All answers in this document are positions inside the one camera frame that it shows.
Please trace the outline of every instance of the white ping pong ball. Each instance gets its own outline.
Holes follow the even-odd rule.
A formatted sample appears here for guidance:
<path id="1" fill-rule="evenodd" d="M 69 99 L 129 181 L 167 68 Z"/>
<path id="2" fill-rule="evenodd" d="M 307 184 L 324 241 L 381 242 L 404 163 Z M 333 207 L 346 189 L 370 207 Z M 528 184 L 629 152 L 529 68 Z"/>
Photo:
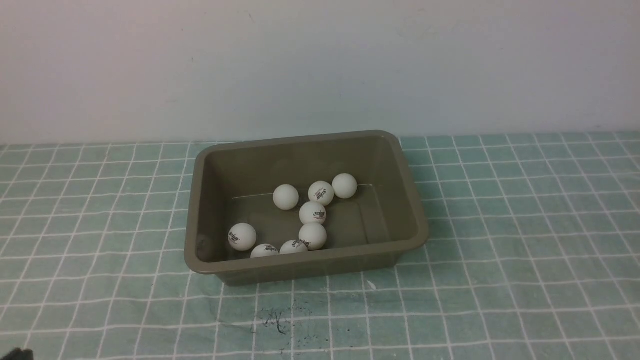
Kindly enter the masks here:
<path id="1" fill-rule="evenodd" d="M 289 240 L 280 248 L 280 255 L 296 254 L 298 252 L 307 252 L 307 246 L 300 240 Z"/>
<path id="2" fill-rule="evenodd" d="M 324 224 L 326 220 L 326 210 L 319 202 L 309 201 L 300 208 L 300 221 L 302 224 L 317 222 Z"/>
<path id="3" fill-rule="evenodd" d="M 319 202 L 323 206 L 331 204 L 333 188 L 326 181 L 316 181 L 309 186 L 309 200 Z"/>
<path id="4" fill-rule="evenodd" d="M 253 226 L 241 222 L 229 230 L 229 244 L 238 251 L 247 251 L 255 245 L 257 234 Z"/>
<path id="5" fill-rule="evenodd" d="M 298 238 L 309 250 L 319 250 L 326 243 L 326 230 L 317 222 L 311 222 L 302 226 Z"/>
<path id="6" fill-rule="evenodd" d="M 356 190 L 358 190 L 358 182 L 355 177 L 347 173 L 334 177 L 331 186 L 333 187 L 335 196 L 340 199 L 348 199 L 354 196 Z"/>
<path id="7" fill-rule="evenodd" d="M 273 203 L 278 209 L 291 210 L 298 205 L 298 191 L 289 184 L 280 185 L 273 192 Z"/>
<path id="8" fill-rule="evenodd" d="M 274 256 L 279 254 L 280 253 L 278 252 L 278 249 L 269 244 L 258 245 L 253 251 L 251 251 L 252 258 L 264 258 L 266 256 Z"/>

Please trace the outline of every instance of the white grid line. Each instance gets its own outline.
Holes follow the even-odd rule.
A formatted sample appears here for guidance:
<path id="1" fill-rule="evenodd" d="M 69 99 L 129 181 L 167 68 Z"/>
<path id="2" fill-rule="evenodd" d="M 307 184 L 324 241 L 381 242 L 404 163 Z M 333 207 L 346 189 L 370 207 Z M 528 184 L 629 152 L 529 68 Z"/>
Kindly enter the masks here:
<path id="1" fill-rule="evenodd" d="M 484 147 L 482 147 L 481 150 L 486 154 L 486 150 L 484 149 Z M 491 166 L 491 171 L 493 172 L 493 174 L 497 176 L 493 165 L 490 165 L 490 166 Z M 467 170 L 463 168 L 463 171 L 465 173 L 465 177 L 467 178 L 467 181 L 469 181 L 469 176 L 467 174 Z M 502 190 L 502 186 L 500 184 L 499 184 L 499 187 L 500 187 L 500 191 L 502 192 L 502 194 L 504 196 L 504 191 Z M 478 204 L 477 198 L 475 197 L 475 193 L 472 192 L 472 195 L 473 195 L 472 198 L 474 200 L 474 204 L 476 205 L 476 207 L 478 209 L 478 212 L 480 214 L 480 219 L 482 220 L 484 231 L 486 231 L 487 235 L 490 237 L 489 244 L 491 245 L 491 250 L 493 252 L 493 255 L 496 258 L 498 258 L 498 253 L 495 250 L 495 244 L 493 243 L 493 240 L 491 239 L 491 235 L 490 235 L 490 232 L 489 232 L 489 227 L 486 225 L 486 221 L 485 221 L 486 216 L 484 214 L 482 214 L 482 212 L 480 211 L 480 205 Z M 464 262 L 465 261 L 464 260 L 464 252 L 462 251 L 462 248 L 460 247 L 460 241 L 457 242 L 457 245 L 458 245 L 458 250 L 460 251 L 460 258 L 463 259 L 463 262 Z M 498 264 L 499 264 L 499 268 L 500 268 L 500 273 L 502 274 L 502 276 L 504 278 L 504 281 L 506 281 L 509 284 L 509 279 L 507 277 L 507 273 L 504 271 L 504 267 L 502 266 L 502 262 L 498 262 Z M 469 277 L 468 276 L 468 270 L 467 270 L 467 264 L 464 264 L 464 266 L 465 266 L 465 271 L 467 272 L 467 277 Z M 522 328 L 522 334 L 524 335 L 525 340 L 527 340 L 527 348 L 529 350 L 529 353 L 531 354 L 531 356 L 534 359 L 536 359 L 536 353 L 533 351 L 533 348 L 531 347 L 531 343 L 529 342 L 529 335 L 527 334 L 527 329 L 524 326 L 524 321 L 522 319 L 522 315 L 520 314 L 521 313 L 520 306 L 518 305 L 518 302 L 516 301 L 516 298 L 515 298 L 515 296 L 513 294 L 513 290 L 511 289 L 511 285 L 510 284 L 507 285 L 507 289 L 509 290 L 509 296 L 511 297 L 511 301 L 513 301 L 513 306 L 515 307 L 515 309 L 517 311 L 518 321 L 520 322 L 520 327 Z M 480 303 L 479 303 L 479 301 L 477 299 L 476 289 L 473 288 L 473 287 L 472 287 L 472 292 L 473 292 L 474 298 L 476 300 L 476 306 L 478 307 L 478 309 L 481 309 Z M 486 337 L 487 337 L 487 339 L 491 339 L 491 335 L 489 334 L 488 329 L 486 329 Z"/>
<path id="2" fill-rule="evenodd" d="M 431 156 L 431 159 L 433 159 L 433 156 L 431 154 L 431 151 L 429 151 L 429 156 Z M 442 190 L 442 185 L 438 182 L 438 187 L 440 187 L 440 192 L 444 194 L 444 191 Z M 461 259 L 464 261 L 464 255 L 462 253 L 462 247 L 460 246 L 460 241 L 458 239 L 458 234 L 457 234 L 457 230 L 456 227 L 453 225 L 453 222 L 451 221 L 451 213 L 449 212 L 449 205 L 445 202 L 445 210 L 447 211 L 447 216 L 449 217 L 449 223 L 451 225 L 451 229 L 453 230 L 453 235 L 454 238 L 456 239 L 456 246 L 458 247 L 458 252 L 460 253 L 460 257 Z M 467 264 L 466 263 L 462 263 L 463 268 L 465 269 L 465 276 L 467 278 L 467 282 L 469 283 L 469 285 L 472 284 L 471 282 L 471 277 L 469 276 L 469 271 L 467 269 Z M 480 301 L 478 301 L 477 295 L 474 291 L 472 291 L 473 297 L 474 297 L 474 302 L 476 303 L 476 307 L 478 309 L 480 309 Z M 491 337 L 489 336 L 489 329 L 486 326 L 486 320 L 484 318 L 484 314 L 482 314 L 482 312 L 480 312 L 480 318 L 482 319 L 482 325 L 484 327 L 484 336 L 486 336 L 487 339 L 490 339 Z M 493 351 L 493 347 L 489 347 L 489 350 L 491 351 L 491 358 L 493 360 L 495 360 L 495 352 Z"/>
<path id="3" fill-rule="evenodd" d="M 532 186 L 531 182 L 530 182 L 528 179 L 527 179 L 527 184 L 529 184 L 529 187 L 533 189 L 533 186 Z M 536 202 L 538 203 L 538 206 L 539 206 L 540 208 L 542 208 L 542 204 L 540 203 L 539 198 L 536 198 Z M 513 213 L 513 210 L 511 209 L 511 205 L 509 204 L 509 202 L 507 202 L 507 206 L 509 207 L 509 210 L 511 211 L 511 213 Z M 566 253 L 565 253 L 564 249 L 562 248 L 562 246 L 561 246 L 561 244 L 560 244 L 560 241 L 559 241 L 559 240 L 558 240 L 558 238 L 557 238 L 556 231 L 555 231 L 555 230 L 554 230 L 554 228 L 552 227 L 552 225 L 551 225 L 551 221 L 548 219 L 547 214 L 544 214 L 544 218 L 545 218 L 545 223 L 546 223 L 546 225 L 549 227 L 549 229 L 551 229 L 551 233 L 554 235 L 554 238 L 555 238 L 555 240 L 556 240 L 556 242 L 557 242 L 557 244 L 558 244 L 558 247 L 560 248 L 560 251 L 562 252 L 562 254 L 563 254 L 564 256 L 566 256 Z M 518 232 L 519 232 L 520 234 L 522 234 L 522 230 L 520 229 L 520 225 L 518 224 L 518 222 L 516 222 L 516 226 L 518 227 Z M 530 250 L 529 250 L 529 246 L 528 246 L 526 243 L 525 243 L 525 248 L 527 249 L 527 252 L 528 252 L 528 253 L 529 253 L 529 255 L 531 256 L 531 252 L 530 252 Z M 565 262 L 566 262 L 566 264 L 567 264 L 567 266 L 568 266 L 569 270 L 571 271 L 573 278 L 574 278 L 574 279 L 577 279 L 577 276 L 575 275 L 575 270 L 573 269 L 573 267 L 572 267 L 571 263 L 569 262 L 569 259 L 566 259 L 566 260 L 565 260 Z M 543 280 L 542 280 L 542 276 L 540 276 L 540 273 L 538 272 L 538 266 L 537 266 L 537 264 L 536 264 L 535 262 L 533 262 L 533 267 L 534 267 L 534 269 L 535 269 L 535 271 L 536 271 L 536 275 L 537 275 L 537 276 L 538 276 L 538 278 L 540 279 L 540 282 L 543 282 Z M 581 284 L 579 284 L 579 283 L 578 283 L 578 287 L 580 288 L 580 292 L 582 293 L 582 296 L 587 300 L 587 305 L 589 305 L 589 306 L 590 306 L 590 303 L 588 302 L 588 297 L 587 297 L 586 291 L 584 291 L 584 288 L 582 288 L 582 285 L 581 285 Z M 551 297 L 550 297 L 550 296 L 549 296 L 549 294 L 548 294 L 547 287 L 543 285 L 543 286 L 542 286 L 542 290 L 545 292 L 545 296 L 546 296 L 546 298 L 547 298 L 547 302 L 551 305 L 551 307 L 552 307 L 552 309 L 553 309 L 554 318 L 556 319 L 556 322 L 557 322 L 558 328 L 559 328 L 559 329 L 560 329 L 560 331 L 562 332 L 563 338 L 564 338 L 564 339 L 565 339 L 565 341 L 566 341 L 567 336 L 566 336 L 566 333 L 565 333 L 564 325 L 560 322 L 560 318 L 559 318 L 559 317 L 558 317 L 558 315 L 557 315 L 557 311 L 556 311 L 556 309 L 555 309 L 555 305 L 554 305 L 554 304 L 553 304 L 553 302 L 551 301 Z M 591 312 L 592 316 L 593 316 L 594 318 L 596 318 L 595 313 L 594 313 L 592 310 L 591 310 L 590 312 Z M 599 323 L 599 322 L 597 322 L 597 321 L 598 321 L 598 320 L 597 320 L 597 318 L 596 318 L 596 324 L 597 324 L 597 326 L 598 326 L 598 330 L 599 330 L 599 331 L 600 331 L 600 333 L 604 336 L 604 331 L 602 330 L 602 326 L 601 326 L 601 325 L 600 325 L 600 323 Z M 571 353 L 572 357 L 575 359 L 575 354 L 573 353 L 573 349 L 572 349 L 571 347 L 569 347 L 569 346 L 567 346 L 567 347 L 569 348 L 569 352 Z M 609 348 L 609 352 L 611 353 L 611 355 L 612 355 L 612 356 L 614 357 L 614 359 L 615 359 L 615 354 L 614 354 L 614 352 L 613 352 L 613 348 L 611 347 L 611 344 L 610 344 L 609 342 L 607 342 L 607 347 Z"/>
<path id="4" fill-rule="evenodd" d="M 77 163 L 76 163 L 76 165 L 74 166 L 74 170 L 73 170 L 73 171 L 75 171 L 75 169 L 77 168 L 77 166 L 80 164 L 80 157 L 82 156 L 82 152 L 83 152 L 83 150 L 84 150 L 84 147 L 80 150 L 80 154 L 78 155 L 78 162 L 77 162 Z M 92 192 L 92 193 L 93 193 L 94 189 L 95 189 L 95 183 L 93 184 L 93 188 L 91 189 L 91 192 Z M 61 200 L 61 199 L 62 199 L 62 196 L 60 197 L 60 199 L 58 199 L 58 201 L 57 201 L 57 203 L 56 203 L 56 205 L 55 205 L 55 207 L 54 207 L 54 208 L 57 208 L 57 207 L 58 207 L 58 204 L 60 203 L 60 200 Z M 83 207 L 83 211 L 86 209 L 87 204 L 85 204 L 85 205 L 84 205 L 84 207 Z M 76 232 L 76 231 L 78 230 L 78 227 L 79 227 L 79 226 L 80 226 L 80 219 L 78 219 L 77 224 L 76 224 L 76 226 L 74 227 L 74 232 Z M 35 254 L 35 252 L 37 251 L 38 246 L 39 246 L 40 242 L 42 241 L 42 238 L 43 238 L 43 237 L 44 237 L 43 235 L 40 235 L 40 239 L 39 239 L 39 241 L 38 241 L 38 244 L 36 244 L 36 246 L 34 246 L 34 247 L 33 247 L 33 253 L 34 253 L 34 254 Z M 49 287 L 47 288 L 47 293 L 45 294 L 44 302 L 43 302 L 42 306 L 40 306 L 40 309 L 38 310 L 38 315 L 36 316 L 36 320 L 34 320 L 33 325 L 31 326 L 31 330 L 29 331 L 29 334 L 27 335 L 27 339 L 26 339 L 26 341 L 25 341 L 25 346 L 26 346 L 26 344 L 28 344 L 28 343 L 29 343 L 29 340 L 31 339 L 31 334 L 33 333 L 33 330 L 35 329 L 36 325 L 38 324 L 38 320 L 39 320 L 39 319 L 40 319 L 40 317 L 42 316 L 42 312 L 44 311 L 44 307 L 45 307 L 45 302 L 47 301 L 47 298 L 49 297 L 49 294 L 51 293 L 51 289 L 53 289 L 53 284 L 54 284 L 54 283 L 55 283 L 55 281 L 56 281 L 56 278 L 57 278 L 57 276 L 58 276 L 58 274 L 59 274 L 59 272 L 60 272 L 60 269 L 62 269 L 62 266 L 63 266 L 63 264 L 64 264 L 64 262 L 65 262 L 66 254 L 67 254 L 67 252 L 69 251 L 69 248 L 71 248 L 71 243 L 72 243 L 72 239 L 71 239 L 71 240 L 69 240 L 69 242 L 67 243 L 67 247 L 65 248 L 65 252 L 64 252 L 64 254 L 62 255 L 62 257 L 61 257 L 61 259 L 60 259 L 60 263 L 58 264 L 58 268 L 56 269 L 56 272 L 55 272 L 55 274 L 53 275 L 53 279 L 51 280 L 51 283 L 49 284 Z M 96 254 L 96 255 L 94 255 L 94 259 L 93 259 L 94 263 L 95 263 L 95 260 L 96 260 L 96 259 L 97 259 L 97 254 Z M 80 303 L 79 303 L 79 301 L 80 301 L 80 300 L 82 300 L 82 291 L 81 291 L 81 293 L 80 293 L 80 295 L 79 295 L 79 297 L 78 297 L 78 304 L 76 305 L 76 312 L 77 312 L 77 310 L 78 310 L 78 309 L 79 309 L 79 307 L 80 307 Z M 69 323 L 69 327 L 68 327 L 68 328 L 71 328 L 71 326 L 73 325 L 73 321 L 75 320 L 75 318 L 76 318 L 76 317 L 75 317 L 75 315 L 74 315 L 73 319 L 72 319 L 72 320 L 71 320 L 71 322 Z M 60 357 L 62 356 L 63 350 L 64 350 L 64 345 L 62 346 L 62 349 L 60 350 Z"/>
<path id="5" fill-rule="evenodd" d="M 164 149 L 164 145 L 161 145 L 161 150 L 160 150 L 161 154 L 162 154 L 162 149 Z M 156 170 L 154 172 L 154 175 L 157 173 L 157 170 L 158 170 L 159 166 L 160 166 L 160 162 L 158 162 L 158 165 L 156 166 Z M 185 173 L 186 169 L 187 169 L 187 161 L 184 160 L 184 166 L 182 168 L 182 176 L 180 177 L 180 186 L 182 186 L 182 182 L 184 180 L 184 173 Z M 149 189 L 151 189 L 151 187 L 153 187 L 153 182 L 154 181 L 155 181 L 155 179 L 151 181 L 151 185 L 149 186 Z M 149 193 L 147 194 L 147 198 L 145 199 L 145 207 L 147 206 L 148 198 L 149 198 Z M 175 201 L 173 203 L 173 207 L 174 208 L 175 208 L 175 205 L 176 205 L 177 201 L 178 201 L 178 195 L 176 194 Z M 171 228 L 171 224 L 173 223 L 174 214 L 175 214 L 175 212 L 171 213 L 171 218 L 169 219 L 169 228 Z M 136 227 L 136 231 L 139 230 L 141 221 L 142 221 L 142 216 L 140 216 L 140 220 L 138 222 L 138 226 Z M 162 245 L 162 249 L 163 250 L 166 247 L 166 241 L 167 241 L 168 238 L 169 238 L 169 236 L 168 236 L 168 233 L 167 233 L 167 235 L 164 237 L 164 242 L 163 242 L 163 245 Z M 153 298 L 154 292 L 157 289 L 157 287 L 156 287 L 157 274 L 160 272 L 160 266 L 161 265 L 162 265 L 162 255 L 160 255 L 160 258 L 158 259 L 158 265 L 157 265 L 157 268 L 156 268 L 156 274 L 154 276 L 153 287 L 151 288 L 151 291 L 149 292 L 149 299 L 148 299 L 148 303 L 147 303 L 147 308 L 145 310 L 145 314 L 142 317 L 142 324 L 144 324 L 147 321 L 147 316 L 149 314 L 149 309 L 151 308 L 151 299 Z M 134 352 L 133 352 L 134 358 L 138 356 L 138 347 L 140 346 L 140 339 L 142 339 L 142 328 L 140 328 L 140 331 L 138 332 L 138 339 L 136 340 L 136 346 L 134 347 Z"/>
<path id="6" fill-rule="evenodd" d="M 600 154 L 600 151 L 598 150 L 597 147 L 594 146 L 594 148 L 596 149 L 596 152 L 598 152 L 598 154 Z M 611 167 L 609 166 L 609 164 L 606 163 L 605 164 L 607 166 L 607 168 L 609 169 L 610 172 L 611 171 Z M 624 187 L 622 186 L 622 184 L 618 181 L 618 178 L 615 176 L 615 174 L 613 174 L 616 182 L 618 183 L 618 185 L 620 185 L 620 187 L 622 189 L 624 189 Z M 618 225 L 616 224 L 616 222 L 613 220 L 613 217 L 611 217 L 611 212 L 607 210 L 607 207 L 604 205 L 604 203 L 602 202 L 602 199 L 600 198 L 600 196 L 596 193 L 595 189 L 593 188 L 593 185 L 588 182 L 589 187 L 591 188 L 591 191 L 593 191 L 593 193 L 595 194 L 596 199 L 598 200 L 598 203 L 600 204 L 600 206 L 602 207 L 602 209 L 604 209 L 604 213 L 607 215 L 607 218 L 609 219 L 609 221 L 611 221 L 611 223 L 613 224 L 613 226 L 616 229 L 616 232 L 618 232 L 618 234 L 620 234 L 620 229 L 618 229 Z M 582 219 L 580 217 L 578 217 L 578 222 L 580 223 L 580 226 L 584 229 L 586 229 L 586 227 L 584 226 Z M 625 293 L 622 291 L 622 288 L 620 287 L 620 284 L 617 282 L 616 278 L 613 276 L 613 273 L 611 272 L 611 270 L 609 269 L 609 266 L 607 265 L 607 263 L 605 261 L 602 261 L 602 256 L 600 255 L 600 251 L 598 250 L 598 248 L 595 246 L 595 244 L 593 243 L 593 239 L 591 238 L 591 235 L 587 235 L 587 237 L 589 238 L 589 241 L 591 242 L 591 246 L 593 246 L 594 251 L 596 252 L 596 254 L 599 257 L 599 260 L 602 264 L 602 266 L 607 270 L 607 273 L 609 274 L 609 276 L 611 277 L 611 279 L 614 281 L 614 284 L 616 285 L 616 287 L 618 288 L 618 291 L 620 291 L 620 293 L 622 294 L 622 298 L 625 301 L 625 303 L 627 305 L 630 304 L 630 302 L 627 299 L 627 296 L 625 295 Z M 632 252 L 631 247 L 629 246 L 629 244 L 627 243 L 627 241 L 625 240 L 625 237 L 622 236 L 622 234 L 620 234 L 620 238 L 622 239 L 623 243 L 625 244 L 625 246 L 627 247 L 627 250 L 629 250 L 629 252 Z M 638 264 L 640 266 L 640 263 L 638 262 L 638 260 L 633 257 L 633 259 L 635 260 L 636 264 Z M 638 322 L 638 318 L 635 315 L 635 313 L 632 311 L 632 318 L 634 319 L 636 326 L 640 326 L 640 322 Z M 600 321 L 598 320 L 597 316 L 595 316 L 595 313 L 593 313 L 593 316 L 596 318 L 596 322 L 598 324 L 598 326 L 600 326 Z"/>
<path id="7" fill-rule="evenodd" d="M 56 152 L 56 151 L 54 151 L 54 154 L 51 156 L 51 160 L 53 160 L 53 158 L 54 158 L 54 156 L 55 156 L 55 152 Z M 24 162 L 25 162 L 25 163 L 26 163 L 27 159 L 29 159 L 29 154 L 31 154 L 31 153 L 30 153 L 30 152 L 29 152 L 29 153 L 27 153 L 27 156 L 24 158 Z M 20 172 L 18 171 L 18 172 L 15 174 L 15 177 L 13 178 L 13 180 L 14 180 L 14 181 L 15 181 L 15 180 L 16 180 L 16 178 L 18 177 L 18 174 L 19 174 L 19 173 L 20 173 Z M 25 212 L 26 208 L 27 208 L 27 206 L 25 206 L 25 207 L 24 207 L 24 209 L 22 210 L 22 214 L 24 214 L 24 212 Z M 11 236 L 15 234 L 16 230 L 18 229 L 18 226 L 20 226 L 20 220 L 18 220 L 18 221 L 16 221 L 16 222 L 15 222 L 15 225 L 13 226 L 13 229 L 12 229 L 12 231 L 11 231 L 11 235 L 9 235 L 9 238 L 10 238 L 10 239 L 11 239 Z M 7 242 L 4 244 L 4 247 L 3 247 L 2 249 L 0 249 L 0 256 L 2 255 L 2 253 L 4 252 L 4 250 L 6 249 L 6 247 L 9 245 L 9 241 L 10 241 L 10 239 L 9 239 L 9 240 L 7 240 Z M 31 253 L 31 255 L 34 255 L 34 254 L 35 254 L 37 247 L 38 247 L 38 244 L 36 244 L 36 245 L 35 245 L 35 247 L 33 248 L 33 252 Z M 24 270 L 22 271 L 22 274 L 20 275 L 20 279 L 18 280 L 17 284 L 16 284 L 16 285 L 15 285 L 15 287 L 13 288 L 13 292 L 12 292 L 11 296 L 9 296 L 9 300 L 7 301 L 7 304 L 11 304 L 11 303 L 13 302 L 13 298 L 15 297 L 15 294 L 17 294 L 17 292 L 18 292 L 18 287 L 20 286 L 20 282 L 21 282 L 21 280 L 23 280 L 23 279 L 24 279 L 24 276 L 27 274 L 27 270 L 29 269 L 29 265 L 30 265 L 30 264 L 31 264 L 31 259 L 28 259 L 28 260 L 27 260 L 27 263 L 24 265 Z M 2 319 L 4 318 L 4 314 L 5 314 L 5 313 L 6 313 L 6 308 L 5 308 L 5 309 L 3 309 L 2 314 L 0 314 L 0 322 L 1 322 L 1 321 L 2 321 Z"/>
<path id="8" fill-rule="evenodd" d="M 110 150 L 111 150 L 111 148 L 108 149 L 107 154 L 105 156 L 105 159 L 106 159 L 107 156 L 109 156 L 109 151 Z M 134 154 L 134 156 L 136 154 L 136 148 L 135 147 L 133 148 L 133 154 Z M 80 155 L 78 156 L 78 161 L 80 161 L 81 156 L 82 156 L 82 151 L 80 152 Z M 127 174 L 129 173 L 130 169 L 131 169 L 131 164 L 129 164 L 129 168 L 127 169 Z M 95 187 L 96 187 L 97 183 L 98 183 L 97 181 L 93 183 L 93 188 L 91 189 L 91 193 L 93 193 L 93 191 L 95 190 Z M 122 190 L 124 189 L 124 184 L 125 184 L 125 181 L 122 181 L 122 185 L 120 186 L 120 192 L 122 192 Z M 113 213 L 109 214 L 109 218 L 107 219 L 107 222 L 104 225 L 104 233 L 100 237 L 100 242 L 98 244 L 98 249 L 102 246 L 102 242 L 104 241 L 104 238 L 106 237 L 107 229 L 109 229 L 109 225 L 111 224 L 111 219 L 112 219 L 111 216 L 112 216 L 112 214 Z M 78 230 L 79 226 L 80 226 L 80 221 L 78 221 L 78 223 L 76 224 L 76 228 L 74 229 L 74 232 Z M 69 243 L 67 244 L 67 248 L 65 249 L 65 254 L 68 252 L 69 248 L 71 247 L 71 243 L 72 242 L 69 241 Z M 98 255 L 96 254 L 93 257 L 93 261 L 91 263 L 91 267 L 89 268 L 89 271 L 87 272 L 87 274 L 90 274 L 91 271 L 93 271 L 93 268 L 95 267 L 95 264 L 97 263 L 97 261 L 98 261 Z M 64 260 L 61 261 L 60 267 L 56 271 L 56 275 L 54 275 L 54 278 L 58 275 L 58 272 L 60 271 L 60 268 L 62 268 L 62 262 L 64 262 Z M 86 283 L 88 282 L 88 280 L 89 280 L 89 277 L 85 277 L 84 278 L 82 287 L 80 289 L 80 295 L 78 296 L 78 305 L 76 306 L 76 309 L 74 310 L 73 317 L 72 317 L 71 321 L 69 322 L 69 326 L 68 326 L 67 330 L 71 329 L 71 327 L 73 326 L 73 324 L 74 324 L 74 322 L 76 320 L 76 316 L 78 314 L 78 310 L 80 309 L 80 303 L 79 302 L 82 300 L 82 297 L 84 295 L 84 290 L 86 289 Z M 62 343 L 62 348 L 60 349 L 60 355 L 58 356 L 58 360 L 62 359 L 62 356 L 65 353 L 65 347 L 67 346 L 67 341 L 69 339 L 69 334 L 70 333 L 67 332 L 67 335 L 65 336 L 65 339 L 64 339 L 64 341 Z"/>

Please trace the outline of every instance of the printed logo on ball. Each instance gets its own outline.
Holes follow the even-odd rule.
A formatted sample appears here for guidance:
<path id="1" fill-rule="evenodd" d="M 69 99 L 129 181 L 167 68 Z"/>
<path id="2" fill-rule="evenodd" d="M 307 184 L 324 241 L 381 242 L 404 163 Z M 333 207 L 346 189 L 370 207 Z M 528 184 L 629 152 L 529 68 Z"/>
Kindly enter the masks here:
<path id="1" fill-rule="evenodd" d="M 316 193 L 314 194 L 314 197 L 316 198 L 316 200 L 320 200 L 324 197 L 325 194 L 326 194 L 326 189 L 320 188 L 320 190 L 316 191 Z"/>
<path id="2" fill-rule="evenodd" d="M 305 243 L 304 241 L 302 241 L 302 240 L 300 240 L 300 239 L 297 239 L 297 240 L 294 240 L 294 241 L 291 243 L 291 247 L 292 247 L 292 248 L 296 248 L 296 247 L 299 247 L 299 246 L 300 246 L 300 244 L 304 244 L 304 243 Z"/>
<path id="3" fill-rule="evenodd" d="M 234 243 L 237 243 L 238 241 L 240 241 L 240 238 L 238 238 L 234 233 L 229 233 L 229 240 L 231 240 Z"/>

